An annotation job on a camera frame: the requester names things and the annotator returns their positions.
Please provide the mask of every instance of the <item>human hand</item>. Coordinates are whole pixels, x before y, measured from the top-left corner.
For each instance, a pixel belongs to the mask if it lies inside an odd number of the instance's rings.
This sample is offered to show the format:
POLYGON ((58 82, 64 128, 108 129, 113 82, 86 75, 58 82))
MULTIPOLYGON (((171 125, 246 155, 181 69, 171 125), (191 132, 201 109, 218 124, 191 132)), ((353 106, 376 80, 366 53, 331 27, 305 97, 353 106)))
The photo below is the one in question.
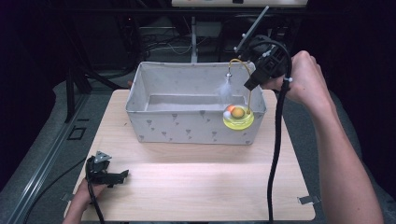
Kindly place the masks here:
MULTIPOLYGON (((100 193, 107 188, 107 185, 92 184, 92 188, 93 188, 93 193, 95 194, 96 197, 98 197, 100 193)), ((81 183, 78 186, 78 190, 73 200, 75 199, 87 205, 91 202, 91 195, 90 192, 88 191, 88 182, 85 178, 82 179, 81 183)))
MULTIPOLYGON (((293 81, 290 83, 290 91, 286 96, 307 107, 311 113, 317 113, 324 106, 332 105, 332 98, 316 59, 304 50, 298 52, 291 59, 293 81)), ((283 77, 268 80, 262 84, 262 88, 280 91, 283 77)))
MULTIPOLYGON (((107 185, 94 185, 92 184, 93 193, 96 197, 107 187, 107 185)), ((67 210, 66 217, 64 218, 63 224, 75 224, 80 223, 82 214, 87 209, 91 202, 91 195, 88 191, 88 182, 84 178, 78 185, 77 192, 70 203, 70 207, 67 210)))

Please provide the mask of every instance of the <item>small ball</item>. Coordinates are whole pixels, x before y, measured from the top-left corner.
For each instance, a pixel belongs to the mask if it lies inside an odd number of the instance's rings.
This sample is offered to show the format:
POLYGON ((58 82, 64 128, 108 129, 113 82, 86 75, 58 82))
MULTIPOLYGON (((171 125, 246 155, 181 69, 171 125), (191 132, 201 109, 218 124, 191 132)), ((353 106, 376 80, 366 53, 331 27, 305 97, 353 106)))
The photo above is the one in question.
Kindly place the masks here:
POLYGON ((233 111, 231 112, 231 115, 236 118, 236 119, 240 119, 242 117, 244 117, 245 115, 245 110, 242 109, 241 107, 236 107, 233 109, 233 111))
POLYGON ((223 117, 224 117, 225 119, 230 119, 230 118, 231 118, 231 112, 228 111, 228 110, 224 111, 223 117))
POLYGON ((230 111, 230 113, 235 109, 234 105, 229 105, 227 106, 227 111, 230 111))

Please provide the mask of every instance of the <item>black clamp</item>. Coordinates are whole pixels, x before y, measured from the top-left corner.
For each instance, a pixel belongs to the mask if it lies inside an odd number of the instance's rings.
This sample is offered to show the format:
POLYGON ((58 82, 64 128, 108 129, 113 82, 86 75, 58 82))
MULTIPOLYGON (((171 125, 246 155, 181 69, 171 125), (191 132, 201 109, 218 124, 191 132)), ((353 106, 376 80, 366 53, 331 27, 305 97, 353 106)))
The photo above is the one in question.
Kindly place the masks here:
POLYGON ((107 154, 97 151, 96 156, 87 159, 85 165, 86 178, 89 178, 93 184, 105 184, 112 188, 116 184, 122 184, 124 178, 128 176, 129 170, 120 174, 111 174, 107 172, 111 157, 107 154))

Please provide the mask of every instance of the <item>yellow object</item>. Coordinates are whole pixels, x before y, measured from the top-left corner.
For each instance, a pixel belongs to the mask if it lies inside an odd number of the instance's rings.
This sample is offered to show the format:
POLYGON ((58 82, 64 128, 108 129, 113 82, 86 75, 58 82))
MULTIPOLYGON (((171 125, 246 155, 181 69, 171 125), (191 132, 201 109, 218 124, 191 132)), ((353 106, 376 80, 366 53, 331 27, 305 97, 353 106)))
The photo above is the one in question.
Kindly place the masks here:
POLYGON ((223 116, 224 124, 233 130, 244 130, 253 123, 254 115, 248 107, 244 105, 229 105, 225 109, 227 113, 229 113, 229 109, 233 107, 233 111, 231 112, 231 116, 223 116))
POLYGON ((236 119, 240 119, 242 117, 244 117, 245 115, 245 111, 241 108, 241 107, 236 107, 233 109, 233 111, 231 112, 231 115, 236 118, 236 119))

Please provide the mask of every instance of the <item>cable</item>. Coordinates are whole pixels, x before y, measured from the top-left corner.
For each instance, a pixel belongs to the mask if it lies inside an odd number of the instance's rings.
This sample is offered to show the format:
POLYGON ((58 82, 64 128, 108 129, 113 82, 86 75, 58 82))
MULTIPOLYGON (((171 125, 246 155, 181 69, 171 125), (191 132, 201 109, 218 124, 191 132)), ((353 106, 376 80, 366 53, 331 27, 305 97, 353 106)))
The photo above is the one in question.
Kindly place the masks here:
POLYGON ((277 47, 281 48, 285 54, 287 59, 287 72, 283 79, 283 84, 281 90, 279 92, 277 103, 276 103, 276 116, 275 116, 275 129, 276 129, 276 137, 275 137, 275 145, 274 145, 274 156, 273 161, 271 164, 271 171, 268 177, 268 185, 267 185, 267 205, 268 205, 268 220, 269 223, 274 223, 274 209, 272 204, 272 191, 274 185, 274 178, 276 173, 277 162, 279 160, 280 154, 280 145, 281 145, 281 134, 282 134, 282 114, 283 114, 283 104, 285 101, 286 93, 290 90, 289 84, 292 81, 290 78, 291 76, 291 57, 287 49, 273 40, 263 40, 256 43, 251 48, 255 48, 260 45, 269 44, 269 45, 276 45, 277 47))
POLYGON ((85 159, 86 158, 84 157, 84 159, 82 159, 77 164, 75 164, 74 166, 72 166, 71 168, 69 168, 68 170, 63 172, 60 176, 58 176, 56 179, 54 179, 45 189, 43 189, 43 191, 37 196, 37 198, 35 198, 35 201, 32 203, 29 210, 27 211, 23 223, 27 222, 27 219, 29 218, 30 214, 32 213, 32 210, 35 207, 35 204, 38 202, 38 200, 40 200, 40 198, 44 195, 44 193, 46 193, 47 190, 49 190, 49 188, 52 187, 52 185, 54 185, 60 178, 64 177, 64 175, 66 175, 67 173, 72 171, 74 168, 76 168, 78 165, 80 165, 82 162, 84 162, 85 159))
POLYGON ((92 187, 92 182, 91 178, 89 177, 90 173, 90 168, 88 165, 85 166, 85 178, 87 179, 88 182, 88 192, 90 193, 91 196, 91 202, 93 203, 93 206, 95 207, 96 214, 99 217, 99 221, 101 224, 105 224, 105 219, 103 217, 102 211, 100 210, 99 203, 96 201, 96 196, 93 192, 93 187, 92 187))
POLYGON ((99 203, 96 201, 96 196, 93 192, 93 187, 92 187, 92 182, 91 179, 87 177, 87 182, 88 182, 88 192, 90 193, 91 196, 91 201, 93 203, 93 206, 95 207, 96 214, 99 216, 99 221, 101 224, 105 223, 105 219, 103 218, 102 211, 100 210, 99 203))

